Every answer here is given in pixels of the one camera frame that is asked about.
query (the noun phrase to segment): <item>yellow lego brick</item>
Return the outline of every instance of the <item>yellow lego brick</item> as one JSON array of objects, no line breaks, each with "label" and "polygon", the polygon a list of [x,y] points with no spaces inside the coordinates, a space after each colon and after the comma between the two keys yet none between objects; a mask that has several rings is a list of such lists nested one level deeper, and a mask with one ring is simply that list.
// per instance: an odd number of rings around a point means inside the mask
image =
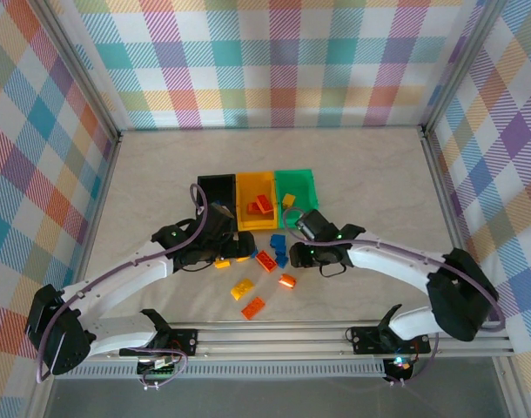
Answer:
[{"label": "yellow lego brick", "polygon": [[285,195],[285,197],[283,198],[283,201],[281,202],[282,203],[282,206],[283,206],[283,209],[286,209],[287,207],[292,207],[292,205],[294,205],[294,200],[296,198],[294,196],[292,196],[291,194],[287,193]]},{"label": "yellow lego brick", "polygon": [[254,284],[251,281],[248,279],[243,279],[231,289],[231,295],[235,300],[239,300],[245,294],[250,292],[253,287]]},{"label": "yellow lego brick", "polygon": [[220,259],[216,259],[215,260],[215,267],[216,268],[225,268],[225,267],[228,267],[231,265],[231,261],[229,260],[220,260]]}]

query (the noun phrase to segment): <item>marble surface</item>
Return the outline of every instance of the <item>marble surface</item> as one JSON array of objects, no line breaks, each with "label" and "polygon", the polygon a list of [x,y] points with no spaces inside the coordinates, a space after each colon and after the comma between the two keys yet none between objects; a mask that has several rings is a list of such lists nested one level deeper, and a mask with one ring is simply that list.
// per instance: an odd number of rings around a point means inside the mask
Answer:
[{"label": "marble surface", "polygon": [[[338,227],[364,226],[381,238],[430,251],[451,243],[415,129],[128,132],[105,202],[88,277],[136,251],[161,226],[193,216],[188,187],[198,175],[312,168],[319,209]],[[260,249],[272,232],[256,233]],[[293,240],[288,238],[290,246]],[[287,289],[281,273],[297,279]],[[243,278],[256,287],[235,301]],[[218,270],[175,273],[106,316],[155,308],[168,321],[242,320],[254,297],[256,320],[379,320],[397,303],[426,299],[380,273],[349,269],[326,279],[290,265],[266,273],[255,260]]]}]

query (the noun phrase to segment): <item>toy block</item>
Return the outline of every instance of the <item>toy block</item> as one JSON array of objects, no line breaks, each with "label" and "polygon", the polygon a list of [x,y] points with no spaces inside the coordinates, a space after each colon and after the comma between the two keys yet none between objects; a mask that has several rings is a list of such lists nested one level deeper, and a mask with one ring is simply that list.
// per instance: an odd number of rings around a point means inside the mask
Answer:
[{"label": "toy block", "polygon": [[275,255],[286,255],[286,246],[276,246]]},{"label": "toy block", "polygon": [[275,258],[275,262],[277,263],[277,265],[281,268],[285,268],[286,266],[286,263],[289,261],[289,258],[286,256],[286,255],[278,255],[276,258]]},{"label": "toy block", "polygon": [[268,273],[271,273],[277,267],[277,263],[265,251],[260,251],[256,256],[256,260]]},{"label": "toy block", "polygon": [[277,248],[278,246],[286,247],[286,237],[280,233],[274,233],[269,239],[269,245],[271,248]]},{"label": "toy block", "polygon": [[225,268],[231,265],[231,261],[216,259],[214,264],[216,268]]},{"label": "toy block", "polygon": [[260,298],[254,299],[252,302],[248,304],[247,307],[245,307],[242,311],[242,314],[247,318],[248,320],[251,320],[256,314],[261,311],[266,304],[264,301]]},{"label": "toy block", "polygon": [[279,279],[279,283],[283,286],[287,286],[290,289],[294,288],[294,285],[297,284],[297,280],[288,275],[288,274],[281,274],[281,278]]},{"label": "toy block", "polygon": [[251,202],[246,207],[246,213],[249,215],[261,215],[262,211],[256,202]]},{"label": "toy block", "polygon": [[283,200],[281,201],[281,206],[283,207],[283,209],[287,209],[289,207],[292,207],[294,205],[294,200],[296,198],[294,196],[292,196],[291,194],[287,193],[285,195],[285,197],[283,198]]},{"label": "toy block", "polygon": [[272,202],[269,201],[265,194],[260,194],[256,198],[256,203],[259,206],[259,210],[262,211],[264,215],[273,212]]},{"label": "toy block", "polygon": [[239,300],[253,288],[254,284],[251,281],[243,279],[231,289],[231,295],[235,300]]}]

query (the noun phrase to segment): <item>plaid wall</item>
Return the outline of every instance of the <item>plaid wall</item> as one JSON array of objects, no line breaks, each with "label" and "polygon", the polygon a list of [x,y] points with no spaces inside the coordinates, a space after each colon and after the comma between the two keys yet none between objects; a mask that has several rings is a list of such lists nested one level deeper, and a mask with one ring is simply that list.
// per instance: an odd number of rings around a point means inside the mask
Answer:
[{"label": "plaid wall", "polygon": [[485,1],[51,3],[119,125],[190,129],[417,125]]},{"label": "plaid wall", "polygon": [[436,146],[468,250],[497,286],[531,392],[531,0],[510,0]]},{"label": "plaid wall", "polygon": [[71,282],[111,141],[26,0],[0,1],[0,417],[34,379],[34,292]]}]

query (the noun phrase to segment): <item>green tray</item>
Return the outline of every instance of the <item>green tray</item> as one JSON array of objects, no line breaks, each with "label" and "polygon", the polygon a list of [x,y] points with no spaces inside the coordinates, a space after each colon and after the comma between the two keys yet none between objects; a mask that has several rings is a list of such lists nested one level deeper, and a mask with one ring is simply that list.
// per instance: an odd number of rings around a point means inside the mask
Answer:
[{"label": "green tray", "polygon": [[[277,193],[277,206],[279,209],[279,228],[283,229],[282,201],[287,193],[296,197],[294,206],[304,212],[318,209],[318,197],[314,186],[312,170],[281,170],[274,173],[275,191]],[[291,212],[287,217],[287,224],[291,228],[299,218],[298,212]]]}]

